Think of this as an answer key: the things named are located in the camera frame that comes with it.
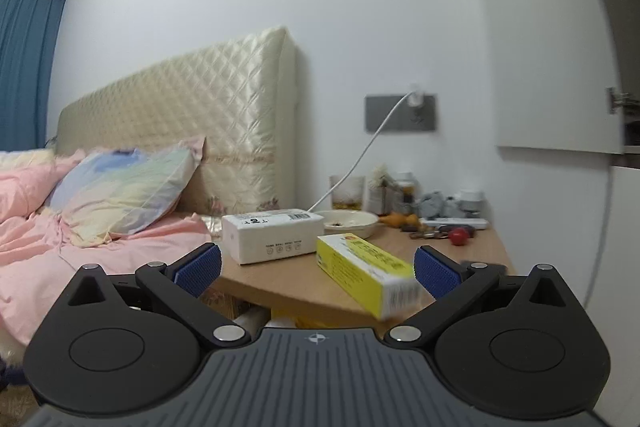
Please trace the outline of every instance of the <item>cream headboard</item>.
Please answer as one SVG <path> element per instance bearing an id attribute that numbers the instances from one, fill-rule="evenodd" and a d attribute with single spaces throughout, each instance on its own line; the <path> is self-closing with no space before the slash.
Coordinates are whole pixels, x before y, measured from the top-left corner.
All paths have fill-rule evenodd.
<path id="1" fill-rule="evenodd" d="M 290 208 L 294 70 L 285 28 L 169 58 L 65 107 L 56 153 L 96 146 L 157 150 L 204 134 L 203 161 L 181 210 Z"/>

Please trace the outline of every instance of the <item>white plate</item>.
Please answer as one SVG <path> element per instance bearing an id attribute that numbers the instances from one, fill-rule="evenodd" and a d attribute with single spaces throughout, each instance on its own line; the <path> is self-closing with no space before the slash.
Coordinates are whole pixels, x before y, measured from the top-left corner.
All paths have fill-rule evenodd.
<path id="1" fill-rule="evenodd" d="M 353 233 L 361 239 L 371 235 L 378 224 L 378 216 L 362 210 L 322 210 L 316 212 L 324 218 L 324 231 L 330 233 Z"/>

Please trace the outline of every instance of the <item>metal hinge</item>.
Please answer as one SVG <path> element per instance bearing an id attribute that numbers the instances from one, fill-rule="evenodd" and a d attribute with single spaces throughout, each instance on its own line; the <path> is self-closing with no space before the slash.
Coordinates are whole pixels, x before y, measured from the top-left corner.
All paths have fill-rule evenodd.
<path id="1" fill-rule="evenodd" d="M 607 87 L 609 113 L 615 114 L 619 107 L 640 107 L 640 100 L 636 100 L 630 92 L 616 92 L 615 87 Z"/>

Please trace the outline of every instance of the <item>wall socket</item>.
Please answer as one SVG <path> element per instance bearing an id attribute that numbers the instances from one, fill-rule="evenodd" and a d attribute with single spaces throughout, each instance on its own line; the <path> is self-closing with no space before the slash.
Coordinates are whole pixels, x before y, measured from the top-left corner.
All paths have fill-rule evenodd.
<path id="1" fill-rule="evenodd" d="M 374 133 L 385 120 L 386 115 L 403 97 L 403 94 L 369 94 L 364 98 L 365 129 Z M 430 132 L 436 130 L 436 97 L 424 95 L 424 103 L 420 107 L 410 107 L 405 100 L 389 118 L 385 132 Z"/>

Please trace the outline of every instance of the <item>yellow box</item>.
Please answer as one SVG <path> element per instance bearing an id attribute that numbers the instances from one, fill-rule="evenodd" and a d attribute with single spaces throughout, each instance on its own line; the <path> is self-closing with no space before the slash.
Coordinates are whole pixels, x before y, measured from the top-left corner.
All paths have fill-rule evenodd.
<path id="1" fill-rule="evenodd" d="M 321 267 L 366 311 L 379 320 L 412 308 L 420 296 L 414 267 L 351 233 L 321 235 Z"/>

